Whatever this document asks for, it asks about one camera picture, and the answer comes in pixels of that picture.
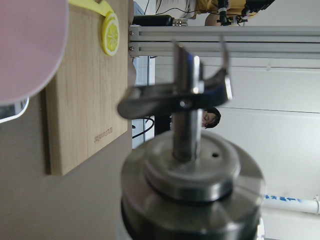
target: aluminum rail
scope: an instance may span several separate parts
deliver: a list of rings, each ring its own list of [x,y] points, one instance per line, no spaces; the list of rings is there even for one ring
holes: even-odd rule
[[[172,40],[194,55],[220,57],[224,36],[231,57],[320,59],[320,27],[295,26],[130,26],[129,53],[172,56]]]

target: wooden cutting board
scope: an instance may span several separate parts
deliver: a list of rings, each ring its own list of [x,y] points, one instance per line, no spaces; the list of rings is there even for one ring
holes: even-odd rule
[[[104,17],[69,5],[63,60],[46,88],[51,173],[62,176],[128,130],[117,104],[128,84],[128,0],[108,0],[119,19],[120,45],[104,53]]]

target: black hair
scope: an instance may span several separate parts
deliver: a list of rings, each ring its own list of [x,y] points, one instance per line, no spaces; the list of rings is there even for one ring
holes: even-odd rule
[[[221,119],[221,114],[219,112],[218,109],[216,109],[215,107],[213,108],[208,108],[208,109],[205,109],[209,114],[214,114],[215,115],[215,118],[213,119],[213,121],[211,123],[209,123],[207,126],[205,126],[206,129],[212,129],[214,128],[215,126],[218,125],[218,123],[220,122],[220,119]]]

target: yellow strap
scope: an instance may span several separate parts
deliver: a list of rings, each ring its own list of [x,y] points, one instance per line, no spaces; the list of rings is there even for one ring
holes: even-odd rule
[[[100,3],[95,2],[95,0],[68,0],[68,2],[77,7],[95,11],[102,16],[106,16],[108,12],[114,13],[112,7],[105,0],[102,0]]]

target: pink lid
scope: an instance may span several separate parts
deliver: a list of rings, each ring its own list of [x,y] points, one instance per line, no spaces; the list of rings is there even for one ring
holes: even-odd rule
[[[5,0],[0,6],[0,106],[38,93],[62,60],[67,0]]]

